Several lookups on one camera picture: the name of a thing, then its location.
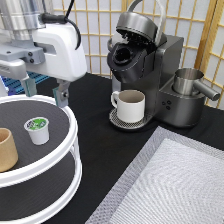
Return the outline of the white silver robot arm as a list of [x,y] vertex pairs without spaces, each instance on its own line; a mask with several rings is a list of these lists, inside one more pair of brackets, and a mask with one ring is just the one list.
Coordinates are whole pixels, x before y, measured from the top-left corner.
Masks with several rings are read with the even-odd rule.
[[87,72],[81,34],[67,15],[53,13],[52,0],[0,0],[0,75],[37,93],[28,74],[53,77],[56,105],[68,105],[69,85]]

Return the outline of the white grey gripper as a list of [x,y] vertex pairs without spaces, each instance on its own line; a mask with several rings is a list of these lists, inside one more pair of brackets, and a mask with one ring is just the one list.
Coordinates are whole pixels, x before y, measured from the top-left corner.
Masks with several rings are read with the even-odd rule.
[[33,30],[30,40],[3,38],[0,37],[0,75],[21,80],[27,97],[36,94],[36,83],[26,72],[57,78],[55,102],[58,107],[66,107],[70,82],[87,72],[83,46],[78,45],[75,29],[71,25],[47,24]]

